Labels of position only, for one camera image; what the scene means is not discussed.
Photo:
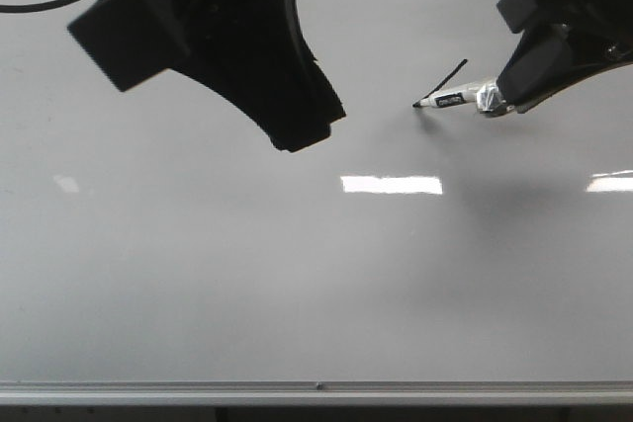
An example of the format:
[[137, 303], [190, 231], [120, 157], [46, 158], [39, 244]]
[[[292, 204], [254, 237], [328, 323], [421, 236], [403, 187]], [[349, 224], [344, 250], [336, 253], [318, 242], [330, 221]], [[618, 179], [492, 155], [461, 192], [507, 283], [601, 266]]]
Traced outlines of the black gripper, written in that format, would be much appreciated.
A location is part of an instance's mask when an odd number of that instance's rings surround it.
[[497, 10], [513, 33], [523, 33], [497, 78], [519, 114], [632, 64], [632, 0], [499, 0]]
[[174, 68], [236, 106], [279, 150], [328, 138], [345, 116], [296, 0], [97, 0], [68, 30], [119, 90]]

